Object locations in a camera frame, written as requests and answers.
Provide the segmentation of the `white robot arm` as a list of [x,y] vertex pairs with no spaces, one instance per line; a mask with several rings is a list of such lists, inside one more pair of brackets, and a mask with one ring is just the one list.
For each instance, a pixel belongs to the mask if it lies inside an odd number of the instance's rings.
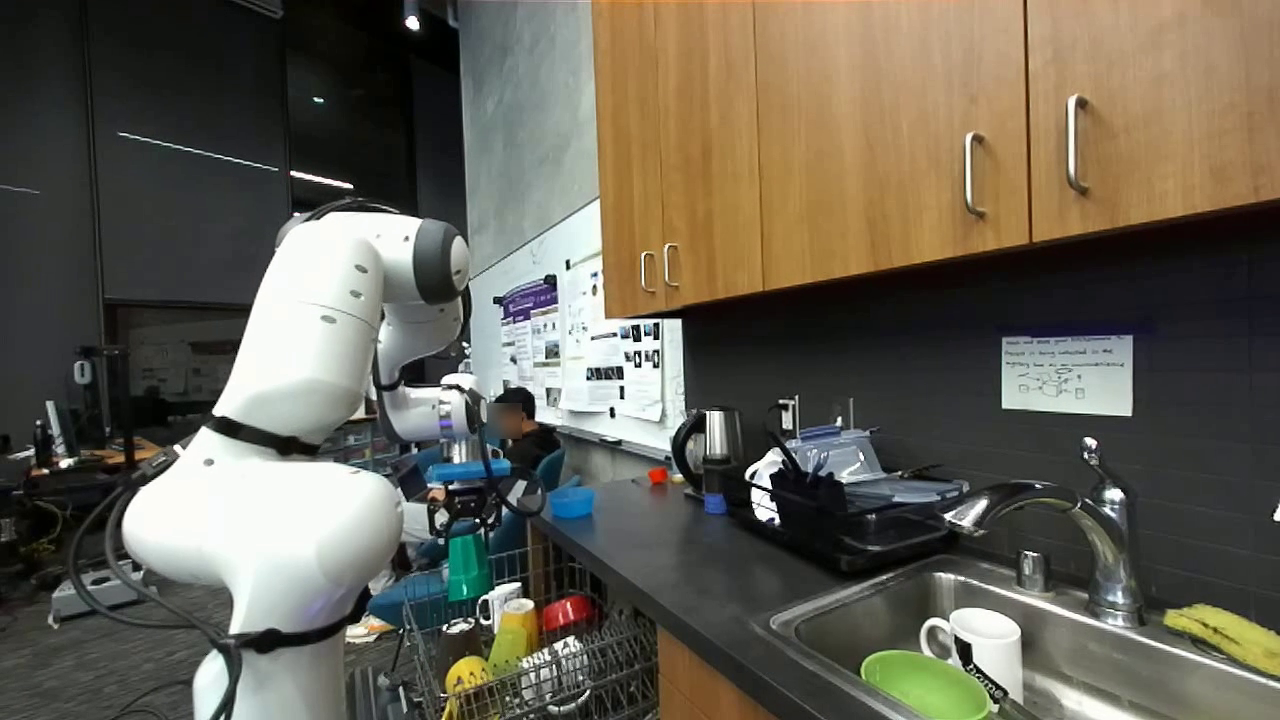
[[233,370],[188,448],[122,507],[145,568],[233,599],[193,673],[193,720],[349,720],[343,627],[404,537],[404,493],[323,453],[364,399],[432,430],[404,367],[460,341],[468,241],[396,207],[293,217]]

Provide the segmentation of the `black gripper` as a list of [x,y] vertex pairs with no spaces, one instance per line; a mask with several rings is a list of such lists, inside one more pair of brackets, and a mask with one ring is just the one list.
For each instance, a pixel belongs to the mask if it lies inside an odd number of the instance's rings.
[[452,522],[472,519],[477,526],[491,515],[491,493],[484,482],[447,482],[442,510]]

